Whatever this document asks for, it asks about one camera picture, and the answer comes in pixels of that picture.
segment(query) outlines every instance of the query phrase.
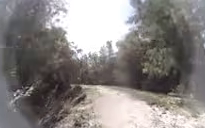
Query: ground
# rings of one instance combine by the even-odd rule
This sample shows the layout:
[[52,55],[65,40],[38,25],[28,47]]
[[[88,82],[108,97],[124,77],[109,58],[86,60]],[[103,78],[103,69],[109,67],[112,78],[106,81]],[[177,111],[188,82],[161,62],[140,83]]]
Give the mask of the ground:
[[86,99],[57,128],[205,128],[193,101],[112,86],[82,85]]

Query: tree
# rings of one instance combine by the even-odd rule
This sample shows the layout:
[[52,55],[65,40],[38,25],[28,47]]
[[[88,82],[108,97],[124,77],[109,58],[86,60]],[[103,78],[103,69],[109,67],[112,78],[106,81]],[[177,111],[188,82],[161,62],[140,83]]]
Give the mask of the tree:
[[33,88],[16,102],[31,123],[50,114],[56,103],[61,107],[57,100],[70,88],[74,53],[66,32],[52,24],[64,11],[57,0],[0,0],[0,42],[9,91]]
[[[161,92],[169,92],[179,83],[187,87],[194,43],[181,8],[171,0],[132,0],[131,3],[135,14],[128,22],[134,24],[132,31],[136,34],[129,35],[135,35],[131,40],[137,44],[136,47],[140,47],[133,53],[140,58],[133,59],[138,60],[134,67],[135,71],[139,68],[138,74],[142,73],[138,75],[139,79],[145,76],[148,79],[146,83],[141,82],[140,86]],[[134,51],[133,43],[127,46]]]

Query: dirt path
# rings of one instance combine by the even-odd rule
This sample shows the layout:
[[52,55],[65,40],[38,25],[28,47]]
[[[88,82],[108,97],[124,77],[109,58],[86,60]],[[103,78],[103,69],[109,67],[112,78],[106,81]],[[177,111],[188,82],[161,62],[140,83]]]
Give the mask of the dirt path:
[[74,107],[58,128],[205,128],[205,112],[194,116],[184,109],[151,106],[146,100],[133,98],[134,90],[82,87],[86,100]]
[[105,95],[98,98],[94,105],[103,128],[150,127],[151,108],[145,102],[133,100],[128,95],[111,89],[100,90],[103,90]]

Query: overcast sky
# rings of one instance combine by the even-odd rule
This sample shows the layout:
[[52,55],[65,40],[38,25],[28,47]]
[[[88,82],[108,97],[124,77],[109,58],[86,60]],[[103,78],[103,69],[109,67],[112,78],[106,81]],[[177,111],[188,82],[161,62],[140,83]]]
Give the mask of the overcast sky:
[[69,41],[84,52],[98,51],[106,41],[121,39],[127,32],[125,24],[132,12],[129,0],[70,0],[63,25]]

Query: dense forest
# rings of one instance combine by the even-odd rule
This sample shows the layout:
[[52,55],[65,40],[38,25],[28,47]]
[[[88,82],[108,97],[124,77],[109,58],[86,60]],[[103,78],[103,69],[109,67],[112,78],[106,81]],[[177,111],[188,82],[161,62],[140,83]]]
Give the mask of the dense forest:
[[56,16],[68,13],[62,1],[0,0],[9,91],[34,88],[27,103],[40,118],[46,99],[57,99],[71,84],[128,86],[205,99],[205,0],[129,2],[134,13],[126,22],[131,29],[125,38],[84,53],[55,26]]

